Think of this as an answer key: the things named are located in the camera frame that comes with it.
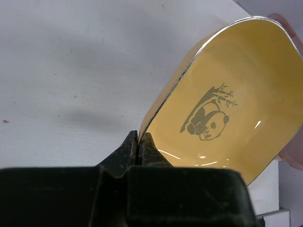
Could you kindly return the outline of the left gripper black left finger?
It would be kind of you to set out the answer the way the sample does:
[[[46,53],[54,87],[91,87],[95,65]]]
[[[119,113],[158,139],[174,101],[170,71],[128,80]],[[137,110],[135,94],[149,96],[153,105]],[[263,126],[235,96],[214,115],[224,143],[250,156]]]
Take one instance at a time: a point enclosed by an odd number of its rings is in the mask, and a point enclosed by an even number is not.
[[[137,131],[95,166],[11,167],[0,171],[3,227],[125,227],[125,174]]]

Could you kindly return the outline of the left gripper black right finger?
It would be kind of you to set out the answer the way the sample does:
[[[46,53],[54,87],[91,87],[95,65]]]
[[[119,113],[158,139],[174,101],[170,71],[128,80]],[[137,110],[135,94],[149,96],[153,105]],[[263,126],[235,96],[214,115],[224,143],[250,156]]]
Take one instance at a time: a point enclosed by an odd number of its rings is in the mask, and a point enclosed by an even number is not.
[[[230,169],[173,167],[143,136],[129,167],[126,221],[131,227],[256,227],[246,184]]]

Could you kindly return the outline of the yellow square panda dish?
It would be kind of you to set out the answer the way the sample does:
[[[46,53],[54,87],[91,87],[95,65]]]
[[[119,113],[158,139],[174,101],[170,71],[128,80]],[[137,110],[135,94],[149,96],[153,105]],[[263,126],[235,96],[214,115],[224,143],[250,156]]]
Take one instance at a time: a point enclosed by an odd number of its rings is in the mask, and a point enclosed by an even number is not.
[[[142,121],[174,167],[231,169],[251,184],[303,126],[303,57],[268,17],[234,21],[185,56]]]

